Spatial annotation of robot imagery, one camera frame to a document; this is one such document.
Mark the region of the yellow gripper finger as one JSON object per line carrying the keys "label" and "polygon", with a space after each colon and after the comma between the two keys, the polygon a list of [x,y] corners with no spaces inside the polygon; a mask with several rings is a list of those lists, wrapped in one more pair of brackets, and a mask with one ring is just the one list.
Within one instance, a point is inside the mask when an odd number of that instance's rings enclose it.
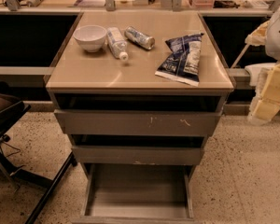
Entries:
{"label": "yellow gripper finger", "polygon": [[265,45],[268,24],[268,21],[262,23],[251,34],[249,34],[245,39],[246,44],[251,46]]}
{"label": "yellow gripper finger", "polygon": [[279,110],[279,105],[254,97],[249,107],[247,119],[254,125],[264,125],[270,122]]}

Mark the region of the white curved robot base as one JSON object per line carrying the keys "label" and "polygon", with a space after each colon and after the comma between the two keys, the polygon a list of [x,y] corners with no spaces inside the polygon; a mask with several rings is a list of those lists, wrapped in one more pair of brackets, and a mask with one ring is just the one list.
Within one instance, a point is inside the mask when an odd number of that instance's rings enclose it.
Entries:
{"label": "white curved robot base", "polygon": [[249,85],[255,87],[257,85],[259,73],[262,69],[271,69],[274,67],[274,63],[255,63],[245,67],[246,72],[250,76]]}

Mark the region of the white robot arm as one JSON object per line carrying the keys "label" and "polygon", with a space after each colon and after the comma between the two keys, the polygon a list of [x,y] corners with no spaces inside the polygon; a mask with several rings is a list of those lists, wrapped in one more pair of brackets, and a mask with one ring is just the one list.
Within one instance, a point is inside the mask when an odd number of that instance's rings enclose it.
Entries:
{"label": "white robot arm", "polygon": [[272,68],[261,68],[248,120],[254,125],[270,122],[280,110],[280,7],[271,18],[245,39],[247,45],[265,47],[268,56],[276,59]]}

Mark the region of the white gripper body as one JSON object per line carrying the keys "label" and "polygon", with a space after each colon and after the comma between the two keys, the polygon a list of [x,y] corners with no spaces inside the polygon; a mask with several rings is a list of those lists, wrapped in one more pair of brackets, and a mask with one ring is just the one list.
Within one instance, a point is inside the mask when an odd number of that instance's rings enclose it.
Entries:
{"label": "white gripper body", "polygon": [[260,70],[256,95],[263,101],[280,105],[280,62],[272,68]]}

